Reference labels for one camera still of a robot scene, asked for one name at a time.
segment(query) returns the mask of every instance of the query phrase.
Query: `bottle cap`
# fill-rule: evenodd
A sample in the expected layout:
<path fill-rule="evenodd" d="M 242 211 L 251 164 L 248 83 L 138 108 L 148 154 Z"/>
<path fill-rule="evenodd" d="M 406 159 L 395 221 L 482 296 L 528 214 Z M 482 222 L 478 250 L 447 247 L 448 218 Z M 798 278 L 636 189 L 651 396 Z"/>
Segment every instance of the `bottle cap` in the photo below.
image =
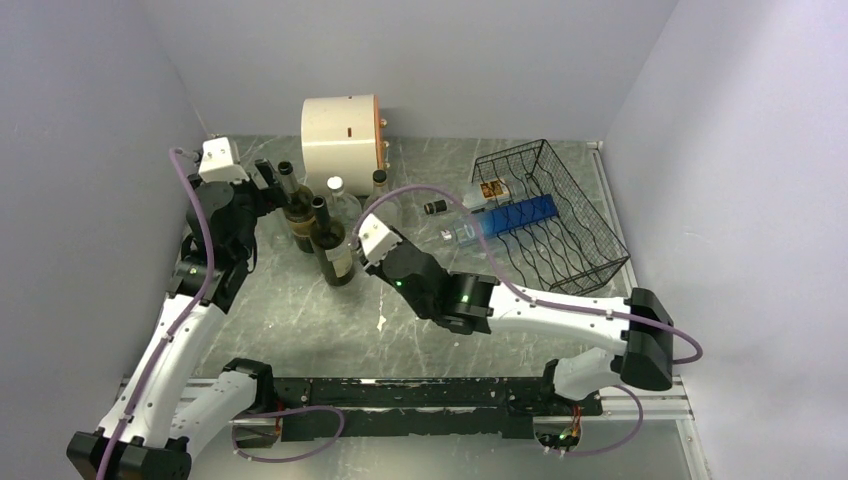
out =
<path fill-rule="evenodd" d="M 386 183 L 386 180 L 389 178 L 386 175 L 385 170 L 374 170 L 374 173 L 371 175 L 371 179 L 374 180 L 374 183 Z"/>
<path fill-rule="evenodd" d="M 282 161 L 277 164 L 277 170 L 280 171 L 281 175 L 290 175 L 294 171 L 294 165 L 288 161 Z"/>
<path fill-rule="evenodd" d="M 433 215 L 436 213 L 444 212 L 448 209 L 448 203 L 444 200 L 436 200 L 435 202 L 425 203 L 424 204 L 424 213 L 427 215 Z"/>
<path fill-rule="evenodd" d="M 342 193 L 344 191 L 344 180 L 342 180 L 342 177 L 330 177 L 327 179 L 327 188 L 333 193 Z"/>
<path fill-rule="evenodd" d="M 315 211 L 315 221 L 319 225 L 327 225 L 330 223 L 330 212 L 327 210 L 327 202 L 321 195 L 316 195 L 312 199 L 312 209 Z"/>

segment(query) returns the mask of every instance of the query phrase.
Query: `black wire rack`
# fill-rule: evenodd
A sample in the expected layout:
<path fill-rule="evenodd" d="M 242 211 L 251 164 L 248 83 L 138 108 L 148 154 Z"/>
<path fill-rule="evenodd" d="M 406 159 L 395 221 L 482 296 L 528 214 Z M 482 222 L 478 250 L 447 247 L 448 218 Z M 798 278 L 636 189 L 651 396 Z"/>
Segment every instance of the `black wire rack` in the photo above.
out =
<path fill-rule="evenodd" d="M 472 182 L 521 182 L 525 198 L 551 194 L 558 215 L 497 236 L 524 285 L 585 295 L 606 285 L 630 258 L 547 140 L 474 161 Z M 498 200 L 499 206 L 516 199 Z"/>

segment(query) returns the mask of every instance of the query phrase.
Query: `glass bottle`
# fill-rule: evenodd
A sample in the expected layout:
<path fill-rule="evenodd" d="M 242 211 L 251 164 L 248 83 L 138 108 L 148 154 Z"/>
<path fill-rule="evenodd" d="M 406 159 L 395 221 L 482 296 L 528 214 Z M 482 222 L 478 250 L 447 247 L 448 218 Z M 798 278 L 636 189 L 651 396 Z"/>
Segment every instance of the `glass bottle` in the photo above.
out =
<path fill-rule="evenodd" d="M 312 249 L 321 266 L 324 280 L 333 287 L 346 285 L 353 278 L 353 255 L 346 241 L 342 222 L 330 216 L 327 202 L 322 196 L 312 199 L 315 222 L 309 228 Z"/>
<path fill-rule="evenodd" d="M 327 188 L 332 192 L 332 196 L 327 199 L 330 216 L 342 222 L 345 232 L 350 236 L 353 226 L 362 216 L 362 206 L 356 197 L 344 191 L 342 177 L 330 177 L 327 180 Z"/>
<path fill-rule="evenodd" d="M 282 178 L 283 190 L 289 200 L 283 207 L 283 213 L 294 234 L 294 242 L 301 251 L 313 253 L 312 243 L 309 241 L 309 228 L 315 221 L 315 214 L 312 211 L 312 190 L 298 183 L 291 162 L 280 162 L 277 169 Z"/>
<path fill-rule="evenodd" d="M 365 200 L 366 209 L 376 202 L 377 199 L 389 193 L 388 175 L 386 175 L 385 170 L 374 170 L 374 174 L 371 175 L 371 179 L 374 181 L 374 191 L 371 192 L 371 195 L 369 195 L 368 199 Z M 400 200 L 397 197 L 392 198 L 387 202 L 383 202 L 379 207 L 377 207 L 377 210 L 374 211 L 374 214 L 377 215 L 377 218 L 379 218 L 383 223 L 397 228 L 401 227 L 401 213 Z"/>

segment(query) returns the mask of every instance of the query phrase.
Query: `gray tabletop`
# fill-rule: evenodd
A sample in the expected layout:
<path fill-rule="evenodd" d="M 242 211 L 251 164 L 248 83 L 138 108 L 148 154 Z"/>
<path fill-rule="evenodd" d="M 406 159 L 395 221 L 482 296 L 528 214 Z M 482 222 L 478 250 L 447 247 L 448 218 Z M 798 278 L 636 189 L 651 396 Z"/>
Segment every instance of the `gray tabletop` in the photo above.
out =
<path fill-rule="evenodd" d="M 299 137 L 236 136 L 242 161 L 289 160 L 305 175 Z M 390 138 L 390 186 L 436 184 L 458 192 L 473 160 L 526 140 Z M 582 142 L 552 142 L 554 150 L 598 211 L 608 219 L 595 165 Z M 456 214 L 429 216 L 427 192 L 402 197 L 403 233 L 454 271 L 490 273 L 478 245 L 445 243 L 439 230 Z M 361 270 L 343 287 L 328 286 L 311 255 L 294 246 L 279 216 L 260 219 L 259 260 L 195 375 L 216 377 L 235 357 L 270 364 L 275 376 L 462 377 L 541 375 L 554 358 L 585 346 L 568 338 L 534 334 L 455 335 L 418 320 L 404 300 Z M 508 273 L 513 271 L 498 261 Z M 521 282 L 521 278 L 512 278 Z M 531 288 L 538 285 L 529 284 Z M 622 274 L 593 296 L 626 295 Z"/>

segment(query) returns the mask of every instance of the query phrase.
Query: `small brown bottle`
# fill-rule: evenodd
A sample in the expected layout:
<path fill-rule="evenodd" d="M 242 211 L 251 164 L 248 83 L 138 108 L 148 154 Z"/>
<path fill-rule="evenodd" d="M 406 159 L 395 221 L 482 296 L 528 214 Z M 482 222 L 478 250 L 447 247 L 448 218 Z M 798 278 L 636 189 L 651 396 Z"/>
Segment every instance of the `small brown bottle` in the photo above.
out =
<path fill-rule="evenodd" d="M 315 214 L 312 211 L 312 190 L 297 182 L 291 162 L 280 162 L 277 169 L 282 177 L 283 190 L 289 200 L 283 207 L 283 214 L 294 234 L 294 242 L 302 251 L 313 253 L 312 243 L 309 241 L 309 228 L 315 222 Z"/>
<path fill-rule="evenodd" d="M 331 286 L 346 285 L 353 279 L 353 255 L 346 241 L 344 225 L 330 216 L 324 197 L 312 199 L 315 222 L 309 229 L 309 239 L 321 266 L 324 279 Z"/>

